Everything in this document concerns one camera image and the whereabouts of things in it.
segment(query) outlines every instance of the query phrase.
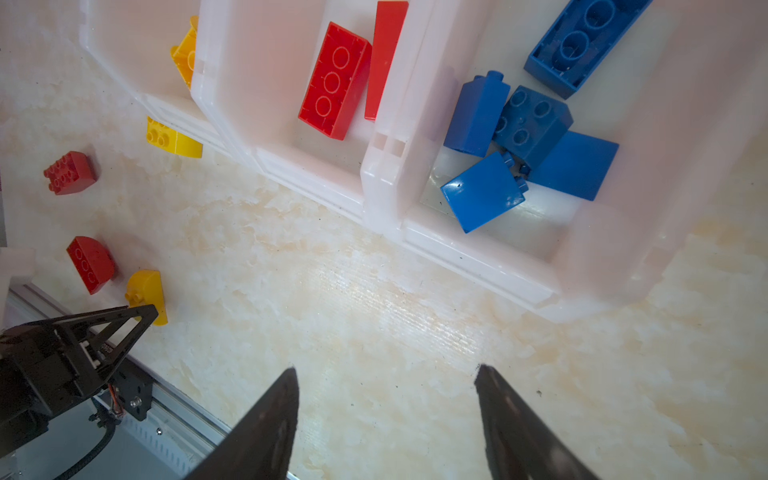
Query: marble patterned surface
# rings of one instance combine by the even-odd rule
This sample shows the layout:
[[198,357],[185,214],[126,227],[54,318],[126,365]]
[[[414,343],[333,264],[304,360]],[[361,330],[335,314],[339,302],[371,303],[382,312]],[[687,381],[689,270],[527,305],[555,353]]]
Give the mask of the marble patterned surface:
[[[148,145],[78,16],[75,0],[0,2],[8,243],[37,249],[35,283],[74,311],[160,270],[170,324],[134,354],[231,425],[295,366],[302,480],[489,478],[481,362],[602,478],[768,475],[768,129],[645,301],[555,325],[226,157]],[[56,197],[42,171],[69,150],[99,179]],[[75,235],[119,266],[97,295],[65,252]]]

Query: blue block stud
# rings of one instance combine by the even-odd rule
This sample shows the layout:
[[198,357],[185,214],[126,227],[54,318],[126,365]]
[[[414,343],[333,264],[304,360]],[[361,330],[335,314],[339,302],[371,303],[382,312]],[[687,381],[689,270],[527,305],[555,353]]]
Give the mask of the blue block stud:
[[510,154],[496,152],[442,186],[442,194],[465,233],[525,201],[509,171],[511,161]]
[[563,98],[584,84],[650,0],[571,0],[525,62]]
[[499,71],[476,75],[458,96],[444,145],[465,154],[484,157],[491,145],[498,116],[511,90]]
[[566,104],[520,86],[504,106],[493,140],[536,170],[573,123]]
[[612,141],[569,131],[528,181],[594,200],[618,149]]

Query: red toy block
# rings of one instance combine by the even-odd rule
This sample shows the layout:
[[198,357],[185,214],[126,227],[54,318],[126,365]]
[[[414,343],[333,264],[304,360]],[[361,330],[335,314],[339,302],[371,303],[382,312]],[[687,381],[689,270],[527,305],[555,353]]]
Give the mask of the red toy block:
[[78,151],[59,158],[43,175],[51,181],[48,189],[57,195],[76,194],[96,183],[88,157]]
[[75,237],[67,247],[67,253],[91,295],[114,276],[114,262],[98,240]]
[[371,79],[368,81],[366,118],[375,120],[384,85],[395,56],[397,41],[400,39],[402,23],[406,20],[408,2],[379,2],[376,6],[376,26],[373,30],[373,52],[371,53]]
[[299,118],[331,138],[344,140],[370,68],[371,44],[330,22]]

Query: yellow block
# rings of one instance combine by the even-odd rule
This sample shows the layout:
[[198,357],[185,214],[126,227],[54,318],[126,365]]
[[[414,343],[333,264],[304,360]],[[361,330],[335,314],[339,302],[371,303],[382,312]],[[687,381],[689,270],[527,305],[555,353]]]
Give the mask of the yellow block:
[[170,48],[170,57],[173,58],[176,68],[179,69],[187,88],[192,88],[192,74],[194,73],[194,48],[197,44],[197,15],[190,18],[190,31],[181,41],[181,45]]
[[160,272],[156,270],[139,270],[128,280],[125,299],[129,306],[154,305],[157,318],[153,325],[163,326],[168,323],[165,313],[165,298],[163,298],[163,283]]
[[147,117],[147,142],[166,152],[183,157],[200,158],[203,156],[202,143],[149,117]]

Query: yellow curved block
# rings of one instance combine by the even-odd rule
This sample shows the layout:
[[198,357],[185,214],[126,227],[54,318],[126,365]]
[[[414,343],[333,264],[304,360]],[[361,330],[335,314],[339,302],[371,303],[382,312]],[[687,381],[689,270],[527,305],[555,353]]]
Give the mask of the yellow curved block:
[[170,48],[170,57],[173,58],[176,68],[179,69],[187,88],[192,88],[192,74],[194,73],[194,49],[197,45],[197,15],[190,18],[190,31],[181,41],[181,45]]
[[125,299],[129,306],[154,305],[157,318],[153,325],[163,326],[168,323],[165,313],[165,298],[163,298],[163,283],[160,272],[156,270],[139,270],[128,280]]
[[147,117],[147,143],[182,157],[200,158],[203,144]]

